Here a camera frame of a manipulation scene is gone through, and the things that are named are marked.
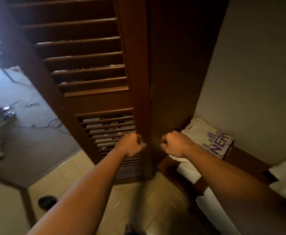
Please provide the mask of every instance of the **wooden louver panel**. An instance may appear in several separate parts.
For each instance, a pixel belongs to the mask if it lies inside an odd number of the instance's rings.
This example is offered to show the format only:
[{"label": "wooden louver panel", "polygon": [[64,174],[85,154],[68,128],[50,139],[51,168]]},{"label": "wooden louver panel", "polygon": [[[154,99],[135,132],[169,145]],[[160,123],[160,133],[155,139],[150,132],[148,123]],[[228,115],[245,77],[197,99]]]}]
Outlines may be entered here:
[{"label": "wooden louver panel", "polygon": [[64,97],[129,90],[113,0],[7,0]]},{"label": "wooden louver panel", "polygon": [[[102,158],[115,147],[124,134],[135,132],[132,109],[82,114],[76,117]],[[117,179],[142,175],[141,159],[138,155],[122,162]]]}]

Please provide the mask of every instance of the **hand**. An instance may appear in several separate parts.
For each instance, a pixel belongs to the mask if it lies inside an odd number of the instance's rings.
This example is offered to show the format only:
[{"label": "hand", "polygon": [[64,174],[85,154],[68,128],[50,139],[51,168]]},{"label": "hand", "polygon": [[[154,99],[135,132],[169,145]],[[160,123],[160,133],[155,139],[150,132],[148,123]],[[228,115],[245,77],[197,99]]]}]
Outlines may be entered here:
[{"label": "hand", "polygon": [[136,133],[127,133],[117,142],[114,150],[122,152],[126,157],[134,157],[141,150],[146,148],[142,137]]},{"label": "hand", "polygon": [[171,133],[162,136],[161,142],[162,149],[167,154],[177,158],[185,158],[193,148],[198,147],[192,139],[177,131],[172,131]]}]

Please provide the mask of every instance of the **beige wall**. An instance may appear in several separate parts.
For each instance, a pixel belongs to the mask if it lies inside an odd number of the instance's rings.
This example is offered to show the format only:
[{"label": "beige wall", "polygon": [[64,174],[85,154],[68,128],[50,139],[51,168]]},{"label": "beige wall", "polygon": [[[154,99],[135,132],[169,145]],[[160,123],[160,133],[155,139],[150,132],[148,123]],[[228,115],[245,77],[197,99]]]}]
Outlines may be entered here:
[{"label": "beige wall", "polygon": [[0,184],[0,235],[24,235],[28,231],[20,192]]},{"label": "beige wall", "polygon": [[195,114],[265,162],[286,159],[286,0],[230,0]]}]

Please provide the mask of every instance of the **louvered wooden door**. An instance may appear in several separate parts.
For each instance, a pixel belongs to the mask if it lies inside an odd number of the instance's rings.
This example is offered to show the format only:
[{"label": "louvered wooden door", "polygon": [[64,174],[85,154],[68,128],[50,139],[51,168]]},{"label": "louvered wooden door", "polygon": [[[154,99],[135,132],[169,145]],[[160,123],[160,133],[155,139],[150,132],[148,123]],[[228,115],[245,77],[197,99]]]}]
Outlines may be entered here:
[{"label": "louvered wooden door", "polygon": [[[145,0],[0,1],[2,49],[95,163],[125,133],[149,145],[146,29]],[[150,176],[148,147],[117,178]]]}]

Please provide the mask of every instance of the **person's left arm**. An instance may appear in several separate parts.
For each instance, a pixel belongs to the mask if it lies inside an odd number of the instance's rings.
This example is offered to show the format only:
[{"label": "person's left arm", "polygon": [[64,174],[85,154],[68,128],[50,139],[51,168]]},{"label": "person's left arm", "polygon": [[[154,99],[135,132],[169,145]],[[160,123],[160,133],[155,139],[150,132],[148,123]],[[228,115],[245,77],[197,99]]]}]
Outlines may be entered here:
[{"label": "person's left arm", "polygon": [[145,147],[139,134],[126,134],[27,235],[96,234],[123,159],[135,156]]}]

